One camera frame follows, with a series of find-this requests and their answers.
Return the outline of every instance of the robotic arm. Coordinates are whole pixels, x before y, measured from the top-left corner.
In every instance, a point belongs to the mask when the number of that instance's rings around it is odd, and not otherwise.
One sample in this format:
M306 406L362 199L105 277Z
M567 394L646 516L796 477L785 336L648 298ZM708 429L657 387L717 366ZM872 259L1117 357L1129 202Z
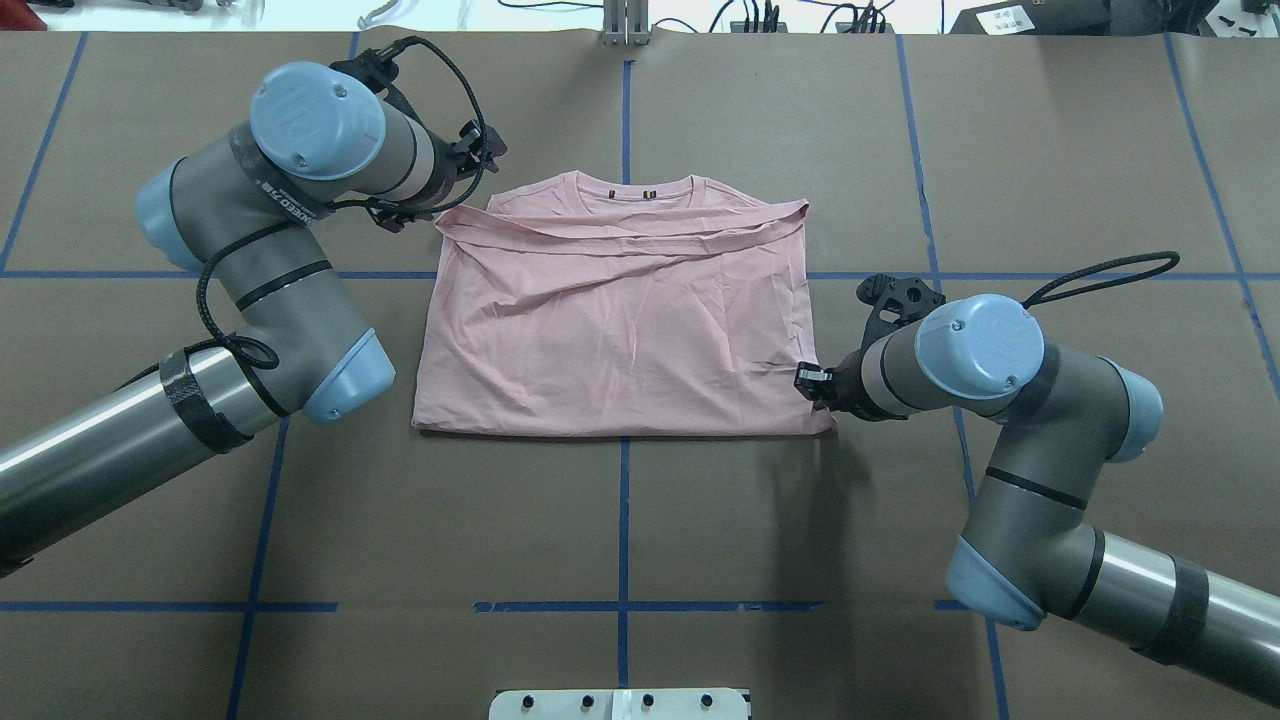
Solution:
M947 571L959 601L1020 630L1052 612L1280 707L1280 598L1083 521L1103 462L1160 429L1151 382L1044 338L1009 297L888 275L858 293L876 306L863 347L801 364L801 393L869 421L957 406L1004 427Z
M474 190L506 151L447 59L477 118L452 145L422 126L392 85L392 59L413 44L445 59L411 37L330 68L276 68L248 122L142 188L147 240L201 272L201 299L216 265L247 324L225 336L200 302L212 341L0 451L0 577L279 418L302 410L332 423L390 386L390 360L308 227L361 205L398 231L465 200L470 190L438 205L458 179L472 177ZM349 191L371 197L333 202Z

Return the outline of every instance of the red object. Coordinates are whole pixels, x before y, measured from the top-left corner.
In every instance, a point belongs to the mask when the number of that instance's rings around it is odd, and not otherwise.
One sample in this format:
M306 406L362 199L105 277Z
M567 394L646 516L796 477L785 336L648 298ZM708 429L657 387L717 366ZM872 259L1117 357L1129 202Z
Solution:
M0 0L0 29L49 29L26 0Z

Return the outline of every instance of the white mounting plate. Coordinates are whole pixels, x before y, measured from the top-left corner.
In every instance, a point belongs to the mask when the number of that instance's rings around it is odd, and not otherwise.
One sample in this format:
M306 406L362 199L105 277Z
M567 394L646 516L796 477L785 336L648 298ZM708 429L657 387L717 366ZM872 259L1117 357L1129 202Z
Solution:
M732 688L506 691L489 705L489 720L750 720L748 697Z

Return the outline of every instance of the light blue cap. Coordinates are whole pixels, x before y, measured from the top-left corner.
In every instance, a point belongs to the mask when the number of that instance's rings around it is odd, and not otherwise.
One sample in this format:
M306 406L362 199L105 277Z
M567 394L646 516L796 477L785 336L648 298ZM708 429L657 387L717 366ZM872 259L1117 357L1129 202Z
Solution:
M1137 460L1147 450L1147 443L1156 439L1160 425L1165 421L1165 401L1160 397L1160 391L1151 380L1126 370L1110 357L1102 357L1120 373L1124 380L1124 391L1129 396L1129 429L1124 434L1124 442L1115 455L1107 457L1107 462L1128 462Z
M156 177L142 186L138 196L133 200L133 214L138 218L138 225L142 227L142 236L152 247L164 252L170 263L183 270L198 273L205 264L187 247L182 233L178 232L178 220L173 217L173 199L170 196L173 172L182 160L178 158L169 163L168 168L160 170Z
M266 73L250 102L248 124L276 167L314 181L365 169L387 136L372 91L348 74L306 61Z
M393 379L396 368L370 328L329 370L302 411L312 423L326 425L381 395Z
M956 542L947 568L947 589L969 610L1010 628L1034 630L1044 619L1044 611L964 537Z
M995 400L1036 377L1044 360L1044 334L1016 300L974 295L947 302L920 322L915 359L943 391Z

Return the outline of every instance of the folded t-shirt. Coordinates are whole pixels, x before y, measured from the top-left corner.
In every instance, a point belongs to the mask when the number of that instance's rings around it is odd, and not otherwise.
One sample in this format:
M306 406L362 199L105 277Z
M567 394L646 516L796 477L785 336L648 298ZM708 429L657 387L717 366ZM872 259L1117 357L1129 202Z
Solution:
M508 436L813 434L804 201L691 176L582 173L458 206L428 311L413 425Z

